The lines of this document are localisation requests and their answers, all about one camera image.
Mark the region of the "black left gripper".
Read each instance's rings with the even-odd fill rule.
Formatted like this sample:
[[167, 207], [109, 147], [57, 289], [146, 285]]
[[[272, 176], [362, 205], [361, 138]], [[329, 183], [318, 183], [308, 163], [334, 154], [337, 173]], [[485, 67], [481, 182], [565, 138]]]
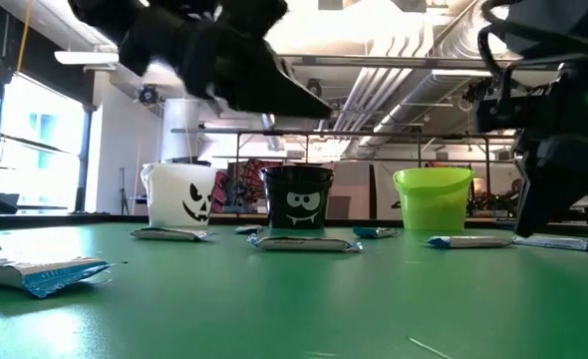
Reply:
[[218, 22], [187, 24], [181, 79], [192, 96], [224, 99], [238, 112], [323, 119], [331, 107], [292, 79], [270, 45], [260, 40], [243, 60], [235, 88], [232, 59], [239, 55], [242, 36]]

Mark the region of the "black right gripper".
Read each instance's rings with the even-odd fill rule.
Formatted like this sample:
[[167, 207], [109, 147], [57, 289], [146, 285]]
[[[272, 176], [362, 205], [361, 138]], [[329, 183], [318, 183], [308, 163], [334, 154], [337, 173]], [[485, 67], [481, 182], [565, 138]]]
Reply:
[[588, 137], [522, 133], [515, 142], [521, 176], [514, 233], [529, 237], [588, 193]]

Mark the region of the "black halloween bucket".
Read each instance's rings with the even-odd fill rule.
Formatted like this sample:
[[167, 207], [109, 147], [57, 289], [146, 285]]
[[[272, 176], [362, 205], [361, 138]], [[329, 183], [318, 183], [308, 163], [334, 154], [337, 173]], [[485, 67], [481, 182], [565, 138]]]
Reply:
[[270, 225], [281, 229], [324, 227], [334, 172], [318, 166], [275, 166], [260, 170]]

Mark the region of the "green halloween bucket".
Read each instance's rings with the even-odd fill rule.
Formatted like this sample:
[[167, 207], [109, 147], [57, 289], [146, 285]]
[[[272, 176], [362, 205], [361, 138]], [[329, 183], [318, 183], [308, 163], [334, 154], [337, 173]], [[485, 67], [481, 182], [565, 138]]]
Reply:
[[399, 193], [405, 229], [462, 231], [473, 171], [468, 168], [414, 168], [397, 171], [393, 181]]

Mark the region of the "white pillar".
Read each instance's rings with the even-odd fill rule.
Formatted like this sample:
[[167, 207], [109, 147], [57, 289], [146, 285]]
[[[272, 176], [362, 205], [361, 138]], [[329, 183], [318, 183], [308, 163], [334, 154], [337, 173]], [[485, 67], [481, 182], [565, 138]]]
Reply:
[[192, 163], [198, 155], [200, 101], [168, 99], [164, 103], [160, 159], [166, 163]]

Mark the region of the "white ventilation ducts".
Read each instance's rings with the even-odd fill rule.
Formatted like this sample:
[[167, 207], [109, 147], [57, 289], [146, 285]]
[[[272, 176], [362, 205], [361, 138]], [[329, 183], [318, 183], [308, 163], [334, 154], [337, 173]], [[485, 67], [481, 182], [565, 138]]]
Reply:
[[[474, 34], [451, 30], [435, 43], [430, 26], [421, 27], [415, 35], [397, 37], [387, 55], [454, 59], [479, 57]], [[333, 130], [357, 132], [369, 120], [377, 118], [380, 121], [375, 130], [387, 134], [397, 124], [406, 127], [469, 80], [470, 77], [463, 76], [459, 70], [365, 68], [359, 74]]]

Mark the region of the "white partition panel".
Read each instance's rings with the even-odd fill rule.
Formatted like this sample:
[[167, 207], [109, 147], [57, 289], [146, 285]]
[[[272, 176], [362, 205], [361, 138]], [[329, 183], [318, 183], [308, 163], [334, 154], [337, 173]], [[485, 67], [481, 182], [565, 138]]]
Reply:
[[330, 219], [402, 218], [393, 174], [400, 167], [391, 163], [334, 163], [326, 216]]

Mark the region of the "white jack-o-lantern bucket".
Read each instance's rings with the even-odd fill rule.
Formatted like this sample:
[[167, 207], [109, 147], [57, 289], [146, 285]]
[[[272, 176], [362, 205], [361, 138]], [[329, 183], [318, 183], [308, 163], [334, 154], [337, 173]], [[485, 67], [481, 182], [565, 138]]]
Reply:
[[194, 164], [146, 164], [148, 221], [159, 227], [208, 226], [217, 170]]

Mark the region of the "large bright window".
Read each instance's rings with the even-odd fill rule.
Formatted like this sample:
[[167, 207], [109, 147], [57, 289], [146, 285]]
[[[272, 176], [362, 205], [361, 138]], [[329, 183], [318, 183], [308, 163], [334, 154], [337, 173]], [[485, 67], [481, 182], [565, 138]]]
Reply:
[[0, 96], [0, 194], [21, 209], [73, 210], [87, 124], [80, 102], [13, 77]]

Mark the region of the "green table mat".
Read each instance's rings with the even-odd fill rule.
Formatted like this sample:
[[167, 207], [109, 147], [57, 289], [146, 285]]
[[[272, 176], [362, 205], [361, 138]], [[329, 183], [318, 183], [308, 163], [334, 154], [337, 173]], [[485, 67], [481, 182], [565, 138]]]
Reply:
[[219, 226], [142, 241], [127, 223], [0, 231], [0, 245], [109, 269], [45, 299], [0, 287], [0, 358], [588, 359], [588, 253], [276, 252]]

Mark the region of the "black metal rack frame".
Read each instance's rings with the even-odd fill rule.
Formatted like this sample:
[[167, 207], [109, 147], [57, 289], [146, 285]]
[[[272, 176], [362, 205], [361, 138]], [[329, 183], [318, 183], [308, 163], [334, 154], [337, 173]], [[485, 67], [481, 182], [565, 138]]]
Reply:
[[378, 159], [378, 162], [417, 162], [419, 166], [422, 165], [422, 151], [427, 148], [435, 140], [444, 141], [466, 141], [471, 143], [473, 140], [482, 140], [483, 144], [479, 147], [486, 151], [485, 159], [483, 160], [486, 166], [487, 176], [487, 190], [490, 190], [490, 164], [493, 160], [489, 158], [489, 147], [492, 140], [515, 141], [515, 135], [493, 135], [493, 134], [437, 134], [437, 133], [385, 133], [385, 132], [313, 132], [313, 131], [298, 131], [298, 130], [238, 130], [238, 129], [171, 129], [172, 134], [184, 134], [188, 137], [190, 135], [235, 135], [237, 137], [236, 155], [237, 160], [240, 159], [240, 138], [245, 135], [258, 135], [268, 138], [281, 137], [303, 137], [306, 141], [305, 145], [305, 161], [309, 160], [309, 141], [311, 138], [337, 138], [347, 140], [361, 140], [366, 141], [371, 138], [389, 138], [389, 139], [415, 139], [418, 147], [418, 157], [416, 159]]

